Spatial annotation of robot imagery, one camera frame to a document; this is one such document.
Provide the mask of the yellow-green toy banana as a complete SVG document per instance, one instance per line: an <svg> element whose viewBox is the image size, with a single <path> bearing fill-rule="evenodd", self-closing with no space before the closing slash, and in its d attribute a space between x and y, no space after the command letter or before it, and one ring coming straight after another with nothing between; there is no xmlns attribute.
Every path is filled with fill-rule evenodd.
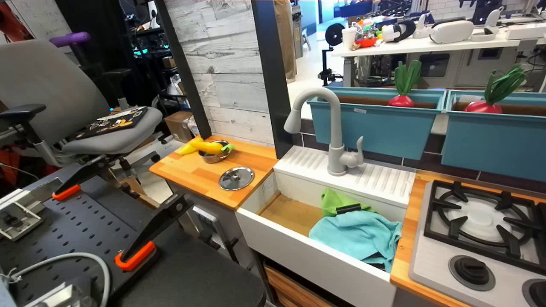
<svg viewBox="0 0 546 307"><path fill-rule="evenodd" d="M179 154L189 154L194 151L205 151L205 153L220 153L223 148L222 142L218 141L206 141L200 136L189 139L188 142L184 142L181 148L177 148Z"/></svg>

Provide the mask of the wooden counter left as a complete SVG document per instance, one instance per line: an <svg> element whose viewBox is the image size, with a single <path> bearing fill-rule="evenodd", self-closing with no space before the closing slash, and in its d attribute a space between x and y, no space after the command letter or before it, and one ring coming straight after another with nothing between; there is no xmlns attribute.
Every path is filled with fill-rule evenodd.
<svg viewBox="0 0 546 307"><path fill-rule="evenodd" d="M218 200L230 209L237 209L251 192L269 175L276 163L273 146L247 142L229 137L234 151L222 161L206 163L198 153L179 154L176 151L160 158L150 166L150 171L172 182L176 187L189 189L198 195ZM254 178L239 190L220 187L220 175L232 166L249 166Z"/></svg>

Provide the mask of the green toy in pot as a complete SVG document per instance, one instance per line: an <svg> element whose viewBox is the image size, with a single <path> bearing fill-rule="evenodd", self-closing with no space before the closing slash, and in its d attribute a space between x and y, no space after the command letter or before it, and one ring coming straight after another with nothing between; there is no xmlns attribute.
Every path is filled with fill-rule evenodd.
<svg viewBox="0 0 546 307"><path fill-rule="evenodd" d="M222 153L232 153L232 151L234 151L234 144L232 142L222 146Z"/></svg>

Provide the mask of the round metal lid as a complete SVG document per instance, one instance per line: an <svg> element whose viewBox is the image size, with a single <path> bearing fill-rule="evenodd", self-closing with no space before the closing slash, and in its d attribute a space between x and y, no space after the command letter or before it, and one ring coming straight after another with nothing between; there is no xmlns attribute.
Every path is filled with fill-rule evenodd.
<svg viewBox="0 0 546 307"><path fill-rule="evenodd" d="M239 190L252 180L254 171L249 166L232 166L220 175L218 183L225 190Z"/></svg>

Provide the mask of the small metal pot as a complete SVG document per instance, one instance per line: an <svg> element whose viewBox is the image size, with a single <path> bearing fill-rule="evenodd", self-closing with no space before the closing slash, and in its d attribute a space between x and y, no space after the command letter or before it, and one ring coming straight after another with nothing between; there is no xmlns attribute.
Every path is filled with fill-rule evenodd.
<svg viewBox="0 0 546 307"><path fill-rule="evenodd" d="M218 139L217 142L220 142L222 146L223 144L229 144L230 141L227 141L227 139ZM222 149L218 151L218 153L206 153L206 151L198 151L200 153L200 156L203 158L203 161L206 161L206 163L217 163L217 161L222 161L222 160L225 160L230 153L222 153Z"/></svg>

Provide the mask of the white toy sink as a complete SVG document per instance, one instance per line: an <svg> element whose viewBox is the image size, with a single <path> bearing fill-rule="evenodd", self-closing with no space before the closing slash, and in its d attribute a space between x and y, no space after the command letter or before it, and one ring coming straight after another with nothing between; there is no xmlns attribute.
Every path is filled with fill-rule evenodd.
<svg viewBox="0 0 546 307"><path fill-rule="evenodd" d="M333 175L326 151L293 146L235 216L256 252L355 307L391 307L414 177L372 161Z"/></svg>

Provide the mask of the grey toy faucet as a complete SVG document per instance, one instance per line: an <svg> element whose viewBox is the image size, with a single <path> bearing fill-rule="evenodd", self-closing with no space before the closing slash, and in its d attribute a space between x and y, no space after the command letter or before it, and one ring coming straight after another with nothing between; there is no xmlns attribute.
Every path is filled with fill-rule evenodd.
<svg viewBox="0 0 546 307"><path fill-rule="evenodd" d="M331 175L345 175L351 166L360 166L363 163L363 137L356 139L356 149L346 151L343 142L343 127L341 127L341 102L338 95L327 86L316 86L309 90L302 90L283 122L283 129L287 132L300 131L300 110L302 105L309 100L319 96L329 103L331 113L331 137L327 148L327 171Z"/></svg>

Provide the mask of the green cloth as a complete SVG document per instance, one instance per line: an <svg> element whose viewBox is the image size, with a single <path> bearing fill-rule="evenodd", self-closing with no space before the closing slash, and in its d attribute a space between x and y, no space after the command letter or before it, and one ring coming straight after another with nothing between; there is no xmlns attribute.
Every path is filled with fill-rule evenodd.
<svg viewBox="0 0 546 307"><path fill-rule="evenodd" d="M334 216L348 211L368 209L368 204L345 195L334 189L326 189L321 194L321 207L326 216Z"/></svg>

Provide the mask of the cardboard box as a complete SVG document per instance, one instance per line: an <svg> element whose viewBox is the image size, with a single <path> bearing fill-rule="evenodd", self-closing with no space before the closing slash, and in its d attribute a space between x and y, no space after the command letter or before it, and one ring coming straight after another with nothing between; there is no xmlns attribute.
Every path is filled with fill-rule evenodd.
<svg viewBox="0 0 546 307"><path fill-rule="evenodd" d="M193 113L189 110L177 110L164 117L170 134L179 141L189 141L194 137L191 131Z"/></svg>

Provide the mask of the teal cloth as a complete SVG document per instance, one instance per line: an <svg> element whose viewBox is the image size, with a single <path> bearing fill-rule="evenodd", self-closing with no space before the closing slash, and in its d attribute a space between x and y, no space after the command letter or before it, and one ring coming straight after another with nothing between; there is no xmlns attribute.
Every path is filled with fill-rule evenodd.
<svg viewBox="0 0 546 307"><path fill-rule="evenodd" d="M401 223L374 211L350 211L322 216L309 236L367 264L392 269Z"/></svg>

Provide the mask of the left teal planter box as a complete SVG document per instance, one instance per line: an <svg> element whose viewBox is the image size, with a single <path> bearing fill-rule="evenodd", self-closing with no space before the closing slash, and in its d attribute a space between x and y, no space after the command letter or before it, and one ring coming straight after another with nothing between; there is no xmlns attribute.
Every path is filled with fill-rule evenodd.
<svg viewBox="0 0 546 307"><path fill-rule="evenodd" d="M389 105L396 95L385 86L334 88L341 100L341 131L346 148L418 160L425 149L435 117L443 110L445 88L413 88L413 107Z"/></svg>

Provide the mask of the teal planter box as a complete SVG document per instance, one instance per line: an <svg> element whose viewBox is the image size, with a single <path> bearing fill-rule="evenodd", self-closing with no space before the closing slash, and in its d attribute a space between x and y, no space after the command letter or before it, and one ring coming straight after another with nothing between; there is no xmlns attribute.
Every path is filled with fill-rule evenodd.
<svg viewBox="0 0 546 307"><path fill-rule="evenodd" d="M450 90L442 161L531 180L546 180L546 93L515 91L502 112L466 112L481 90Z"/></svg>
<svg viewBox="0 0 546 307"><path fill-rule="evenodd" d="M435 117L443 110L445 88L413 88L413 107L389 105L396 95L385 86L334 88L341 100L341 131L346 148L418 160L425 149Z"/></svg>

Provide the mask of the left toy radish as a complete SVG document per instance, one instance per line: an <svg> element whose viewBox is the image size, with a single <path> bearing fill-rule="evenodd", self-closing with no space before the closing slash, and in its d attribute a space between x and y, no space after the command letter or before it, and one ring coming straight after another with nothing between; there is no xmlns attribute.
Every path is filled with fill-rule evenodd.
<svg viewBox="0 0 546 307"><path fill-rule="evenodd" d="M420 78L421 78L420 59L413 59L409 62L399 61L394 69L396 95L389 100L389 105L413 107L414 102L409 96L409 91L418 83Z"/></svg>

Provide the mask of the toy radish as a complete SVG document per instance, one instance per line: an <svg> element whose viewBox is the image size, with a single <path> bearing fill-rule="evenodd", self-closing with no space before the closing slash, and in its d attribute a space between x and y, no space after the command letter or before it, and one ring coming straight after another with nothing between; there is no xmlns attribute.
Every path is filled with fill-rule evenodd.
<svg viewBox="0 0 546 307"><path fill-rule="evenodd" d="M502 107L498 102L510 95L515 88L519 88L525 79L525 71L515 64L507 73L496 76L490 74L483 96L479 100L469 102L464 110L466 112L493 112L498 113Z"/></svg>
<svg viewBox="0 0 546 307"><path fill-rule="evenodd" d="M413 59L409 62L399 61L394 69L396 95L389 100L389 105L413 107L414 102L409 96L409 91L418 83L420 78L421 78L420 59Z"/></svg>

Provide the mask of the near black orange clamp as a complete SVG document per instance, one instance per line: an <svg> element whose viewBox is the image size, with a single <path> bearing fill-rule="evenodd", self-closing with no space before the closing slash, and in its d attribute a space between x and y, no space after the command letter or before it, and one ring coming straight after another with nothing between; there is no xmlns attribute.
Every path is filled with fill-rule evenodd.
<svg viewBox="0 0 546 307"><path fill-rule="evenodd" d="M114 255L114 264L123 272L131 272L138 265L141 265L147 258L150 258L157 243L153 238L160 235L167 226L179 219L179 216L189 207L189 202L182 194L174 194L167 197L159 211L148 219L148 223L141 228L141 231L135 236L135 240Z"/></svg>

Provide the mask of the black orange clamp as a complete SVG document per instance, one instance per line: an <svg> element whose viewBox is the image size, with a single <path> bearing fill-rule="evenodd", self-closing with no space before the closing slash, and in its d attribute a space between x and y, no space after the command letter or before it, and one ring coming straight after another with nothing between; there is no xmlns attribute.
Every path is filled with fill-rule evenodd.
<svg viewBox="0 0 546 307"><path fill-rule="evenodd" d="M123 272L131 272L138 265L141 265L147 258L150 258L157 243L153 238L160 235L167 226L179 219L179 216L189 207L189 202L182 194L174 194L167 197L159 211L148 219L148 223L141 228L141 231L135 236L135 240L114 255L114 264Z"/></svg>
<svg viewBox="0 0 546 307"><path fill-rule="evenodd" d="M66 180L51 192L54 200L66 200L82 190L82 183L109 166L109 158L99 154L80 165Z"/></svg>

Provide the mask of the far black orange clamp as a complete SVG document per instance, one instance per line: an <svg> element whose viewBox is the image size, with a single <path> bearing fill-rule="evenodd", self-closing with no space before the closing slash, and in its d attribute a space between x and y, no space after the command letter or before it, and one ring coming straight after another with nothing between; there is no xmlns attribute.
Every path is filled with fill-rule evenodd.
<svg viewBox="0 0 546 307"><path fill-rule="evenodd" d="M99 154L80 165L66 180L51 192L54 200L66 200L82 190L82 183L109 166L109 158Z"/></svg>

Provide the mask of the black perforated table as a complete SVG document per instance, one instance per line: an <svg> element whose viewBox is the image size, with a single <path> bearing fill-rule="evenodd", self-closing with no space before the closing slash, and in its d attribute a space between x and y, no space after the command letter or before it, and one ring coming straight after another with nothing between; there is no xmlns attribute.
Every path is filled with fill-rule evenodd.
<svg viewBox="0 0 546 307"><path fill-rule="evenodd" d="M99 307L261 307L259 277L174 221L153 238L155 253L131 272L114 264L155 214L135 197L92 178L66 200L44 177L2 197L2 281L17 305L34 305L78 282Z"/></svg>

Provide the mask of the toy gas stove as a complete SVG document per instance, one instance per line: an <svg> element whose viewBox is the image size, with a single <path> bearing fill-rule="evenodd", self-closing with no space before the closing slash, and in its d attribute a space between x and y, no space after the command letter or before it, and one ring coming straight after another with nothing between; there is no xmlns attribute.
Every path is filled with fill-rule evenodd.
<svg viewBox="0 0 546 307"><path fill-rule="evenodd" d="M546 307L546 202L432 180L409 276L471 307Z"/></svg>

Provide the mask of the grey office chair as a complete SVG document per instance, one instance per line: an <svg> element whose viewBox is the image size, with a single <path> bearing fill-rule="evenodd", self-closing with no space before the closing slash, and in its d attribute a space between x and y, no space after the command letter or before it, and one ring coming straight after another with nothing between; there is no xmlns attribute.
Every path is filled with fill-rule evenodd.
<svg viewBox="0 0 546 307"><path fill-rule="evenodd" d="M126 127L77 137L82 127L109 115L109 103L82 67L41 38L0 45L0 102L2 119L20 124L29 142L58 166L77 156L128 154L162 120L159 108L141 105Z"/></svg>

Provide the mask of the right toy radish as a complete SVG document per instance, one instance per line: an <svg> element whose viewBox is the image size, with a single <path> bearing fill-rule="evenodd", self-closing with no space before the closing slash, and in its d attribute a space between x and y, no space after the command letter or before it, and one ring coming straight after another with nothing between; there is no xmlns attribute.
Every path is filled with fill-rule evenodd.
<svg viewBox="0 0 546 307"><path fill-rule="evenodd" d="M469 102L464 110L466 112L493 112L498 113L502 107L498 102L510 95L515 88L519 88L525 79L525 71L515 64L507 73L496 76L490 74L483 96L479 100Z"/></svg>

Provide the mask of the right teal planter box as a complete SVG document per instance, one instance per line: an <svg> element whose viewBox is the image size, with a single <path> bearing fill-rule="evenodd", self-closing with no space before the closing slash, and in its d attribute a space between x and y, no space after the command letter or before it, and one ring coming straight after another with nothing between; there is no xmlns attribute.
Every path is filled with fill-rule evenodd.
<svg viewBox="0 0 546 307"><path fill-rule="evenodd" d="M515 91L502 112L466 112L481 90L450 90L442 161L531 180L546 180L546 93Z"/></svg>

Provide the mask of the white background table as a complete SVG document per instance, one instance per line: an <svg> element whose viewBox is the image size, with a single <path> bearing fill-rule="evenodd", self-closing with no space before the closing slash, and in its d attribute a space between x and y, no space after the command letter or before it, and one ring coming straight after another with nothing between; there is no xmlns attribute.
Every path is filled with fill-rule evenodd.
<svg viewBox="0 0 546 307"><path fill-rule="evenodd" d="M496 49L496 47L517 47L522 40L544 42L546 21L519 23L500 26L493 33L484 33L476 28L469 38L457 42L435 42L430 37L408 37L399 42L379 40L370 47L350 49L348 45L336 45L333 54L345 59L345 81L350 81L353 67L351 61L360 55L379 55L379 54L414 54L414 52L449 52L464 49Z"/></svg>

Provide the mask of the black vertical post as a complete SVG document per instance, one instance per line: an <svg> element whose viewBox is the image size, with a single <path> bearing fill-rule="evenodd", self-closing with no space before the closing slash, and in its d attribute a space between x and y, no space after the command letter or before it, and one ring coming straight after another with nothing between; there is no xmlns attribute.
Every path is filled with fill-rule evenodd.
<svg viewBox="0 0 546 307"><path fill-rule="evenodd" d="M290 112L290 98L283 69L281 45L273 0L251 0L263 78L268 98L268 112L276 156L281 158L292 148L292 134L283 129Z"/></svg>

